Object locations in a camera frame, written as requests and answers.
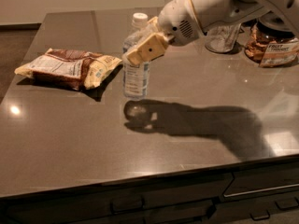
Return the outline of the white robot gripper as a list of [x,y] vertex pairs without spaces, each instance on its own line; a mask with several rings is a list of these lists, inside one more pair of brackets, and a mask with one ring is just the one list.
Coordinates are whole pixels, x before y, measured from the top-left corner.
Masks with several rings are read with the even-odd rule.
[[[171,36],[170,44],[185,46],[203,35],[195,16],[192,0],[173,0],[165,5],[158,16],[162,31]],[[167,37],[159,31],[157,18],[147,15],[134,15],[136,45],[122,55],[122,59],[132,66],[151,62],[163,56],[169,46]]]

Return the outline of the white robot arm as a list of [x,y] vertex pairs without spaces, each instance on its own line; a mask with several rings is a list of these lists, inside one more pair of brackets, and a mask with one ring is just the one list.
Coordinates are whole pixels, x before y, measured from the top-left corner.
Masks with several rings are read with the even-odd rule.
[[214,27],[250,21],[269,11],[299,35],[299,0],[172,0],[148,21],[123,59],[138,66],[163,56],[170,45],[185,46]]

